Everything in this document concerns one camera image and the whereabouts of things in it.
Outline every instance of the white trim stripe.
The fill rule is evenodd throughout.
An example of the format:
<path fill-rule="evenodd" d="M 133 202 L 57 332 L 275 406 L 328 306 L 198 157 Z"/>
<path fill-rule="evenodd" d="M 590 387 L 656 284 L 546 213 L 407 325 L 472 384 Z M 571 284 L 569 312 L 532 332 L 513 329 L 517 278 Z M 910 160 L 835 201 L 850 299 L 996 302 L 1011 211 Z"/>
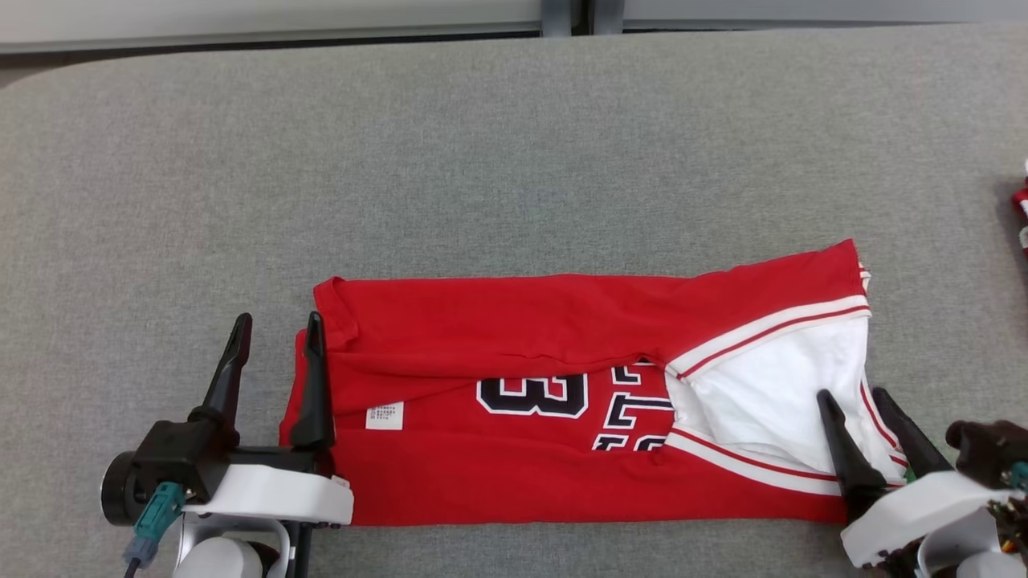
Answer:
<path fill-rule="evenodd" d="M 855 319 L 858 317 L 871 317 L 868 298 L 865 295 L 851 295 L 834 301 L 781 310 L 736 327 L 727 333 L 722 333 L 674 358 L 667 366 L 674 371 L 676 376 L 691 375 L 709 366 L 713 361 L 727 359 L 729 355 L 738 355 L 783 333 L 820 325 L 829 320 L 837 321 L 840 318 Z M 816 319 L 799 321 L 807 318 Z"/>
<path fill-rule="evenodd" d="M 839 492 L 839 482 L 836 480 L 804 477 L 769 470 L 758 465 L 736 460 L 718 449 L 713 449 L 673 431 L 664 440 L 664 447 L 674 447 L 734 474 L 767 485 L 802 492 L 804 494 L 817 494 L 820 496 L 841 495 Z"/>
<path fill-rule="evenodd" d="M 784 458 L 779 458 L 777 456 L 768 456 L 766 454 L 759 454 L 757 451 L 749 451 L 741 448 L 728 447 L 722 445 L 714 441 L 713 437 L 707 435 L 703 432 L 699 432 L 692 428 L 686 428 L 678 424 L 673 424 L 671 426 L 671 433 L 676 433 L 676 435 L 682 435 L 688 439 L 691 439 L 694 443 L 699 443 L 700 445 L 715 445 L 721 450 L 721 454 L 727 454 L 728 458 L 733 460 L 741 460 L 747 462 L 756 462 L 758 466 L 764 466 L 771 469 L 784 469 L 790 470 L 790 472 L 796 475 L 816 475 L 816 476 L 828 476 L 825 472 L 817 471 L 805 464 L 799 462 L 794 462 Z"/>
<path fill-rule="evenodd" d="M 904 461 L 907 457 L 903 455 L 900 447 L 900 439 L 896 434 L 885 425 L 885 420 L 882 420 L 882 414 L 878 412 L 878 406 L 875 405 L 875 398 L 871 397 L 871 386 L 868 385 L 868 375 L 864 374 L 860 376 L 860 397 L 864 399 L 864 406 L 868 408 L 871 413 L 872 424 L 875 426 L 875 431 L 878 435 L 882 436 L 885 443 L 889 444 L 889 447 L 895 451 L 898 456 L 902 456 Z"/>
<path fill-rule="evenodd" d="M 892 460 L 893 458 L 895 458 L 895 460 L 902 460 L 904 464 L 907 464 L 908 466 L 910 466 L 910 461 L 907 459 L 907 455 L 904 454 L 903 451 L 897 451 L 895 449 L 890 449 L 889 450 L 889 459 Z"/>

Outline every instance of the black cable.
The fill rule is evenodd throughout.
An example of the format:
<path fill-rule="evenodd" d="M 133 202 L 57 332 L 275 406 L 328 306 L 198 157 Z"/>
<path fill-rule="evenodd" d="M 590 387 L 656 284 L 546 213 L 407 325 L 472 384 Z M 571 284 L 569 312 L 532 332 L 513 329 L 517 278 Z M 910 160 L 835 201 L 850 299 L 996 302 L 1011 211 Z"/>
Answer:
<path fill-rule="evenodd" d="M 125 569 L 125 578 L 133 578 L 136 576 L 136 571 L 139 570 L 139 558 L 134 557 L 132 562 L 128 563 L 128 568 Z"/>

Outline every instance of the teal connector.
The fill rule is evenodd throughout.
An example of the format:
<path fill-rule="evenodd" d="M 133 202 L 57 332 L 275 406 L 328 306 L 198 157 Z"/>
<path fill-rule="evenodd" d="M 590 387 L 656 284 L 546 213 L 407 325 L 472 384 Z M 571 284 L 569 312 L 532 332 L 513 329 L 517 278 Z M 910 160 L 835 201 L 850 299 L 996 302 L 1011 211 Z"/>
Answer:
<path fill-rule="evenodd" d="M 182 492 L 182 486 L 171 481 L 162 481 L 146 504 L 143 515 L 139 516 L 136 526 L 133 527 L 136 536 L 159 542 L 160 537 L 175 522 L 175 518 L 182 513 L 185 505 L 186 496 Z"/>
<path fill-rule="evenodd" d="M 146 569 L 150 566 L 153 557 L 157 555 L 160 538 L 179 517 L 185 505 L 186 496 L 181 485 L 164 481 L 157 486 L 157 491 L 147 502 L 143 515 L 139 516 L 136 526 L 133 527 L 136 537 L 121 554 L 130 569 L 130 574 L 126 576 L 134 575 L 137 568 Z"/>
<path fill-rule="evenodd" d="M 1011 487 L 1028 492 L 1028 463 L 1015 462 L 1011 466 Z"/>

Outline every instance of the robotic arm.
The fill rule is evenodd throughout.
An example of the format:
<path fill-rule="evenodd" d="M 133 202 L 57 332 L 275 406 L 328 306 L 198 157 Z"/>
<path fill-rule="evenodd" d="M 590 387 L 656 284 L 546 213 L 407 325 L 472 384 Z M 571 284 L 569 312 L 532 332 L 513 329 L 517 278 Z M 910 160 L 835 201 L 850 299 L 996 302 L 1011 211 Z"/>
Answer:
<path fill-rule="evenodd" d="M 1009 422 L 955 422 L 946 432 L 946 442 L 960 450 L 954 469 L 887 391 L 876 388 L 872 397 L 917 477 L 898 490 L 888 491 L 857 449 L 832 394 L 817 395 L 846 502 L 843 547 L 853 566 L 882 568 L 895 578 L 1026 576 L 1028 430 Z"/>
<path fill-rule="evenodd" d="M 329 453 L 335 428 L 322 318 L 311 313 L 307 324 L 307 377 L 291 447 L 240 445 L 235 409 L 252 327 L 250 314 L 235 320 L 204 403 L 184 423 L 157 422 L 108 467 L 104 516 L 136 529 L 126 577 L 149 566 L 175 519 L 175 578 L 305 578 L 311 531 L 350 523 L 354 496 L 333 475 Z M 228 532 L 270 534 L 278 548 Z"/>

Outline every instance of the white plastic part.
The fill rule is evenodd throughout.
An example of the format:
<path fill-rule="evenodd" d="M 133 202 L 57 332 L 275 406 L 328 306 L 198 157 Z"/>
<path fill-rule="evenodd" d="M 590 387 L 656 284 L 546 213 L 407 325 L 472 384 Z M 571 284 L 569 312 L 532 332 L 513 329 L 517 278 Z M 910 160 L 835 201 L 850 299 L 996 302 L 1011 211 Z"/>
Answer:
<path fill-rule="evenodd" d="M 179 518 L 179 554 L 176 563 L 174 578 L 200 578 L 207 574 L 194 576 L 188 571 L 179 572 L 179 568 L 186 565 L 186 561 L 191 561 L 193 550 L 208 540 L 218 538 L 227 532 L 262 534 L 264 537 L 272 535 L 277 543 L 276 551 L 280 552 L 279 559 L 267 569 L 265 578 L 286 578 L 289 569 L 289 562 L 295 554 L 295 546 L 289 538 L 286 527 L 277 519 L 260 517 L 240 517 L 230 515 L 212 515 L 199 517 L 191 512 L 182 514 Z M 216 576 L 235 578 L 223 572 L 221 566 L 215 564 L 211 567 Z"/>
<path fill-rule="evenodd" d="M 930 473 L 875 502 L 842 531 L 842 544 L 853 566 L 876 565 L 883 559 L 879 552 L 897 550 L 955 522 L 978 529 L 981 520 L 971 514 L 989 502 L 1005 503 L 1012 497 L 1024 499 L 1024 493 L 990 490 L 957 472 Z M 993 540 L 995 526 L 990 528 L 991 536 L 986 538 Z"/>
<path fill-rule="evenodd" d="M 917 549 L 917 566 L 925 576 L 934 576 L 977 554 L 1001 551 L 996 519 L 985 508 L 979 508 L 925 536 Z"/>
<path fill-rule="evenodd" d="M 207 504 L 186 512 L 348 525 L 354 494 L 342 478 L 232 464 Z"/>
<path fill-rule="evenodd" d="M 221 536 L 196 545 L 175 569 L 174 578 L 261 578 L 260 556 L 243 540 Z"/>

